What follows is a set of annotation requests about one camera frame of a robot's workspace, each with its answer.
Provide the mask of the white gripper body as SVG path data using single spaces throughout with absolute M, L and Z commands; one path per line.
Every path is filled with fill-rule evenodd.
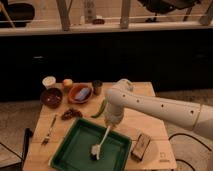
M 107 108 L 104 112 L 106 125 L 118 125 L 123 119 L 123 110 L 119 108 Z

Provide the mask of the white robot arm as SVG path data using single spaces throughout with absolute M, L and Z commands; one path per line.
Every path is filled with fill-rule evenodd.
M 137 95 L 133 84 L 121 79 L 106 90 L 105 121 L 117 125 L 124 117 L 124 109 L 133 109 L 173 123 L 213 140 L 213 107 L 193 102 Z

